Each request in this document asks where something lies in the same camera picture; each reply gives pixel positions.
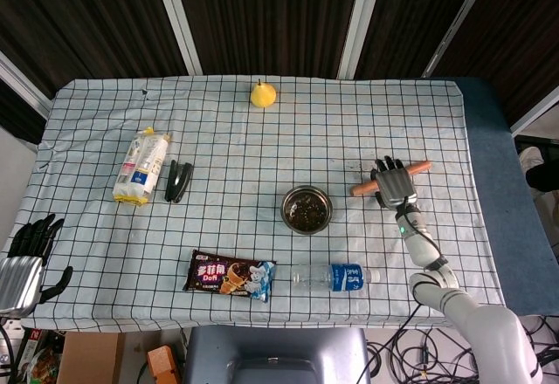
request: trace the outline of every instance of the white robotic arm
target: white robotic arm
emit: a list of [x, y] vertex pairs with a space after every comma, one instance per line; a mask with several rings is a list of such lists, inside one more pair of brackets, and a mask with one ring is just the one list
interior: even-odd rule
[[397, 211], [397, 224], [411, 260], [424, 268], [410, 278], [413, 298], [442, 312], [470, 343], [481, 384], [538, 384], [542, 370], [516, 315], [501, 305], [480, 305], [465, 291], [427, 231], [417, 194], [398, 160], [377, 160], [373, 170], [381, 205]]

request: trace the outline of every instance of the yellow pear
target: yellow pear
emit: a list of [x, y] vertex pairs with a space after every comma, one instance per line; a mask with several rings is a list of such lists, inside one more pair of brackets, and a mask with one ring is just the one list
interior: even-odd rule
[[251, 102], [257, 107], [268, 107], [276, 100], [276, 89], [268, 83], [262, 83], [259, 79], [251, 93]]

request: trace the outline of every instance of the bowl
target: bowl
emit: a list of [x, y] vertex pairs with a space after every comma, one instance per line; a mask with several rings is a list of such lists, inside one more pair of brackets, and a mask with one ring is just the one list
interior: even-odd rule
[[332, 202], [315, 186], [297, 186], [284, 196], [281, 218], [291, 230], [310, 236], [324, 230], [330, 222]]

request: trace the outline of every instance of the plastic bottle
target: plastic bottle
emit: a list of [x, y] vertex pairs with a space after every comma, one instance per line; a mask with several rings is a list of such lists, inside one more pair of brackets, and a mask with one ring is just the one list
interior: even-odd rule
[[380, 272], [359, 264], [299, 264], [291, 268], [293, 286], [330, 291], [357, 291], [379, 282]]

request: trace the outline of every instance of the orange object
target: orange object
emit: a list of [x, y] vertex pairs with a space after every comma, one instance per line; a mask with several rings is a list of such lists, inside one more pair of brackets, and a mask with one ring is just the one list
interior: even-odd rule
[[157, 384], [180, 384], [180, 374], [176, 369], [173, 352], [168, 346], [161, 346], [148, 352], [149, 372]]
[[[421, 161], [419, 163], [413, 163], [405, 169], [408, 171], [410, 176], [416, 175], [421, 172], [426, 172], [431, 169], [432, 163], [428, 160]], [[376, 181], [370, 181], [362, 183], [361, 185], [355, 185], [351, 188], [352, 196], [361, 196], [366, 194], [373, 194], [378, 190], [378, 183]]]

